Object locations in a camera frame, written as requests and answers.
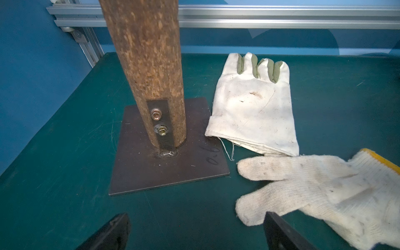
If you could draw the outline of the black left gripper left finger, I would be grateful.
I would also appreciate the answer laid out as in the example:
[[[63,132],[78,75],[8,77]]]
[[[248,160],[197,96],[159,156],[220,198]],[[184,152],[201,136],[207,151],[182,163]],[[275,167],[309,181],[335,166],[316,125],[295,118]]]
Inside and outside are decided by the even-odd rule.
[[[76,250],[125,250],[131,232],[127,213],[115,215]]]

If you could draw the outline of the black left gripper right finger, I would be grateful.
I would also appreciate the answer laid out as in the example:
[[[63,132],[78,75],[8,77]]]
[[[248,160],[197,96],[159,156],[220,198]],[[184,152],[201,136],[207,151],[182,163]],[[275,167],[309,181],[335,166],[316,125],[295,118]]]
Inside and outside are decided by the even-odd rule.
[[[317,250],[276,213],[266,212],[263,226],[270,250]]]

